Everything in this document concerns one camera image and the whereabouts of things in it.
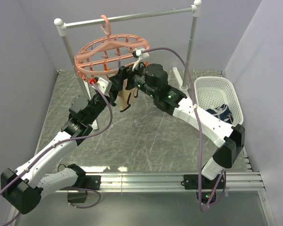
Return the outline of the beige underwear with navy trim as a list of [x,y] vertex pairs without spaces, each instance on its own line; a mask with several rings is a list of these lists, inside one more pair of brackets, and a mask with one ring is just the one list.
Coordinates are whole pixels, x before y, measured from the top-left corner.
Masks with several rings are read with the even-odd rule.
[[136,87],[134,87],[133,89],[127,90],[126,89],[127,83],[128,83],[128,79],[125,79],[123,82],[123,88],[118,93],[118,99],[120,102],[119,110],[121,113],[128,110],[131,107],[133,100],[136,98],[135,94],[138,93],[138,90]]

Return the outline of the pink round clip hanger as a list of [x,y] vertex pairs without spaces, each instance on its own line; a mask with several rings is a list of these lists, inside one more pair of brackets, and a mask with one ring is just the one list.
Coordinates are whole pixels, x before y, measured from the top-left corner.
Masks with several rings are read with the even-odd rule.
[[118,69],[111,68],[110,64],[132,58],[136,48],[150,48],[149,42],[141,36],[113,34],[107,16],[101,15],[101,18],[104,19],[101,29],[105,36],[88,43],[74,56],[74,69],[85,81],[90,76],[117,73]]

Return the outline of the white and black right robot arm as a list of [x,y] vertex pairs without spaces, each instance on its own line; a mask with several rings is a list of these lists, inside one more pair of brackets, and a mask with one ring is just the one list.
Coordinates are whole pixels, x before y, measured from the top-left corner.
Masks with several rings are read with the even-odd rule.
[[162,65],[141,63],[137,67],[122,66],[109,80],[113,91],[137,89],[143,92],[152,98],[159,110],[192,125],[201,135],[214,142],[218,149],[200,166],[198,181],[202,187],[211,187],[223,171],[233,166],[244,146],[245,128],[218,119],[196,105],[183,92],[169,84],[168,73]]

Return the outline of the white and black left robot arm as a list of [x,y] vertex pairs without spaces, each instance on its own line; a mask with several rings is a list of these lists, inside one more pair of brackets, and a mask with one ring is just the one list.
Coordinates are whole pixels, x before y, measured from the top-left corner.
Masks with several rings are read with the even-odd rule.
[[86,173],[75,164],[52,176],[47,176],[46,172],[65,154],[92,137],[92,123],[105,108],[111,109],[115,104],[118,85],[102,78],[91,80],[91,85],[95,95],[91,99],[76,96],[72,100],[68,120],[47,146],[15,170],[2,172],[0,195],[21,214],[31,212],[43,198],[59,189],[85,187]]

